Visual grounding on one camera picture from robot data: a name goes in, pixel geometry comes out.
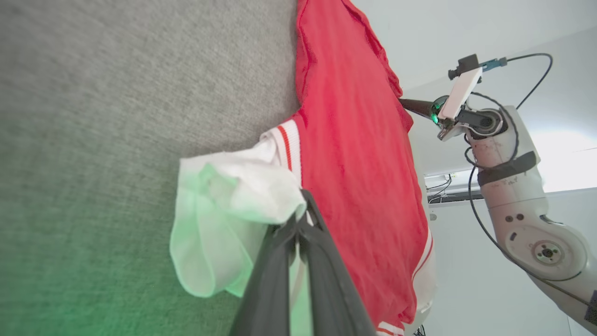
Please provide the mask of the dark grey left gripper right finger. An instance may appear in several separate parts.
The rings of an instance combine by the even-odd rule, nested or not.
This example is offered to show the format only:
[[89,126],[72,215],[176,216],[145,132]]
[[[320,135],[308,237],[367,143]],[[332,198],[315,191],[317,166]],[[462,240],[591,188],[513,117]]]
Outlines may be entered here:
[[315,198],[306,189],[298,222],[300,256],[308,269],[314,336],[375,336],[373,325]]

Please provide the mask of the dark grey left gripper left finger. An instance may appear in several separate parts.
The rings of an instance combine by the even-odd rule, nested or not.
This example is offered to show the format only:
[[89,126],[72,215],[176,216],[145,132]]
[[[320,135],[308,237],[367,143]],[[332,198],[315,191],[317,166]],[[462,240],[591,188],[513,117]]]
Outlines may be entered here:
[[269,225],[231,326],[233,336],[289,336],[289,270],[296,251],[296,218]]

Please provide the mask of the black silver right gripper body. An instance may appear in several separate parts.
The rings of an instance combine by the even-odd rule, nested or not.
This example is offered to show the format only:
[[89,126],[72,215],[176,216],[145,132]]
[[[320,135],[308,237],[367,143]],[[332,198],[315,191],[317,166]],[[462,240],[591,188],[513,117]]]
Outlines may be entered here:
[[429,108],[431,120],[440,128],[438,138],[446,142],[461,134],[471,134],[474,140],[484,140],[505,132],[507,125],[504,114],[493,108],[473,109],[466,100],[460,107],[455,119],[441,119],[439,113],[447,102],[448,96],[433,101]]

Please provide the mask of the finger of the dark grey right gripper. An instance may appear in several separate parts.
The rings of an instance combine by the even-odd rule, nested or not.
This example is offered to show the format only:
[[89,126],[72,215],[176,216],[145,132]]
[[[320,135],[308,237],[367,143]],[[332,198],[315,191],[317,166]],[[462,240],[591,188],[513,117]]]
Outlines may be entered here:
[[432,108],[434,103],[431,101],[422,101],[422,100],[415,100],[409,98],[401,98],[400,103],[404,109],[407,111],[416,113],[427,119],[433,119],[433,111]]

